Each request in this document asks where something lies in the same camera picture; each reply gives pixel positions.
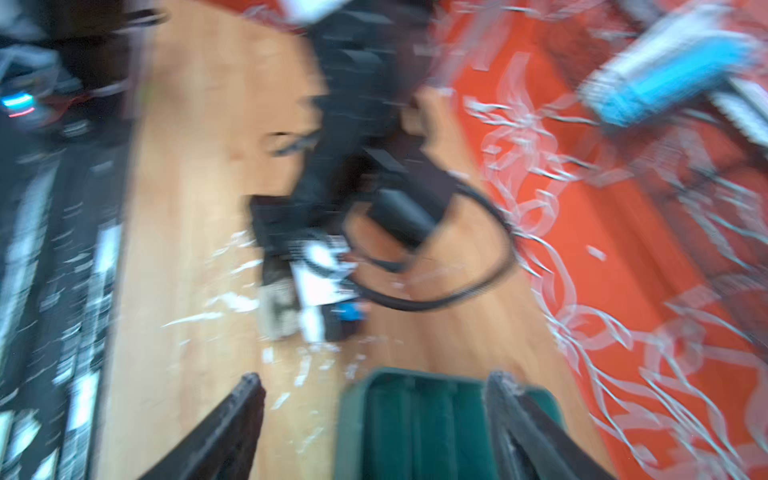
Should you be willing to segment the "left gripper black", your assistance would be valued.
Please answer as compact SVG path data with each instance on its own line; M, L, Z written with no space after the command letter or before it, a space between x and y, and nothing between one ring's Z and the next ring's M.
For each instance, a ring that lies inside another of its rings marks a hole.
M444 305L378 292L357 272L360 262L393 274L409 270L458 195L458 183L426 155L424 142L371 139L342 156L336 171L312 169L314 137L270 150L273 157L301 153L302 171L289 194L248 200L262 251L262 335L282 340L302 333L310 343L337 342L358 330L365 302L399 311Z

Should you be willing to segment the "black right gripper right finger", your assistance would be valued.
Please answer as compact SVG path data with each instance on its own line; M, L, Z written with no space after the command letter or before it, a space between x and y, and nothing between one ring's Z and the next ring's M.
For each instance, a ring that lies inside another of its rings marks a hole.
M546 389L493 371L484 386L490 442L501 479L610 479L569 436Z

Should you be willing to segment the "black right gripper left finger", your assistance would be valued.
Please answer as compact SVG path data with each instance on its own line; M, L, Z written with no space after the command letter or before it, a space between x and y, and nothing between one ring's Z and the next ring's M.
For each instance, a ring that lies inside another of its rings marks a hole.
M265 398L259 375L243 375L231 393L142 478L247 479L263 425Z

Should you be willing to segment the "green compartment tray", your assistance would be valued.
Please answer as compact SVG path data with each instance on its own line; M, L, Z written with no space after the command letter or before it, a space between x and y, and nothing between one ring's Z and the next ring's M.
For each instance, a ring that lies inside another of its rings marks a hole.
M480 379L379 368L340 396L336 479L564 479L560 463L514 445L498 466Z

